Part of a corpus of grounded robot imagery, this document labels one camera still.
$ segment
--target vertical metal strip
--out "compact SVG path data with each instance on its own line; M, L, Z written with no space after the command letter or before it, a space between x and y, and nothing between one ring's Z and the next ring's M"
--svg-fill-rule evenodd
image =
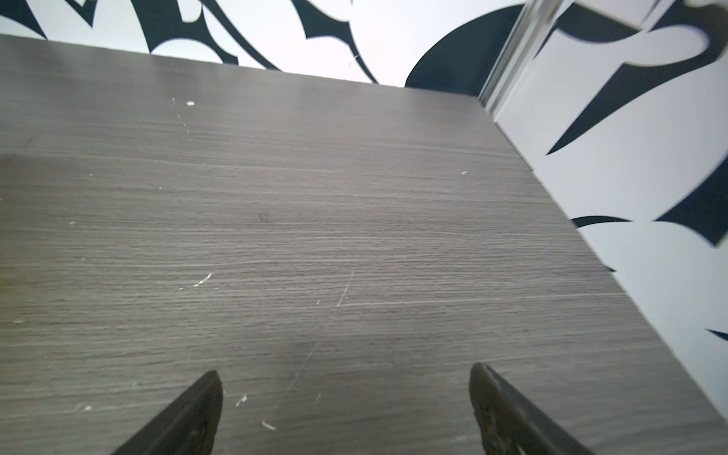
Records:
M528 0L488 76L478 100L497 119L523 70L541 47L553 27L564 0Z

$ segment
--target black leaf-like shape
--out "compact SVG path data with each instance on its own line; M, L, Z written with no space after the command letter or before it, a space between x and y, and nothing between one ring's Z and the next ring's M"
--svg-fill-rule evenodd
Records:
M655 221L685 226L716 247L728 232L728 154L700 186Z
M182 21L176 0L131 0L149 52L171 39L193 39L209 46L225 63L237 64L237 57L225 52L210 35L205 15L192 23Z
M12 19L47 39L25 0L0 0L0 16Z
M592 216L580 216L579 218L573 218L571 220L572 223L577 228L589 226L590 224L599 224L599 223L629 223L630 220L625 220L624 218L617 218L616 216L602 216L602 215L592 215Z
M718 336L719 338L723 338L725 341L728 341L728 333L718 332L718 331L712 331L709 328L706 328L706 330L710 333L712 333L715 336Z
M541 44L534 58L538 56L556 29L563 31L575 39L592 43L611 43L629 38L639 32L636 28L605 17L578 3L572 3L556 19L556 22L551 30L549 30L546 39Z
M685 0L676 1L652 30L671 25L691 25L702 30L708 37L707 48L699 55L667 65L622 64L547 155L569 145L638 96L718 60L728 42L728 11L716 5L692 8L684 2Z
M79 16L83 17L88 25L93 27L93 16L96 13L96 0L86 0L84 6L79 5L74 0L66 0L66 3L75 9Z
M301 25L304 27L304 33L307 39L317 38L318 36L332 36L342 40L349 46L359 68L364 71L364 74L366 74L370 81L374 84L377 83L374 75L372 75L369 68L364 64L361 55L359 55L359 50L354 43L352 29L348 22L341 22L340 20L325 15L306 0L291 0L291 2L296 8L298 18L301 19Z
M522 7L498 9L448 33L419 59L405 86L477 96Z
M225 16L225 13L220 8L220 5L218 5L218 2L215 0L202 0L202 3L210 10L211 13L215 15L215 18L217 18L218 21L220 21L220 24L227 30L228 33L230 33L230 36L237 41L237 43L252 57L255 59L256 62L260 63L265 69L274 69L277 70L278 67L274 65L273 63L270 63L268 59L266 59L263 55L261 55L258 50L253 47L252 44L250 44L247 39L243 38L243 36L240 34L240 32L235 28L234 25L232 25L232 22L230 22L230 19L228 19L227 16Z

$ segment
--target black and white patterned wall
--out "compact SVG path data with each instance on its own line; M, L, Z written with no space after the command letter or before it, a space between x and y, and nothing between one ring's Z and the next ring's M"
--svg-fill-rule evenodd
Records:
M496 116L725 416L727 45L728 1L568 1Z
M523 0L2 0L0 33L477 95Z

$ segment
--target gray wood grain surface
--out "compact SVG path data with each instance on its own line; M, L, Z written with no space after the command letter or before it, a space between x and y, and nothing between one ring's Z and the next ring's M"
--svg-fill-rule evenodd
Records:
M599 454L726 452L475 99L10 37L0 59L2 453L108 453L216 369L215 454L479 454L475 361Z

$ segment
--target white paint chip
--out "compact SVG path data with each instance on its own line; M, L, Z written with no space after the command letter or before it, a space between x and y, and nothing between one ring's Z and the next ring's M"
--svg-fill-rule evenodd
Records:
M196 285L192 285L192 287L193 287L193 288L196 288L197 286L199 286L199 285L201 285L201 284L204 284L204 283L205 283L206 281L208 281L208 280L210 279L210 277L212 277L212 276L213 276L213 273L212 273L212 272L210 272L209 274L207 274L207 276L206 276L205 278L202 278L202 281L198 282L198 283L197 283Z

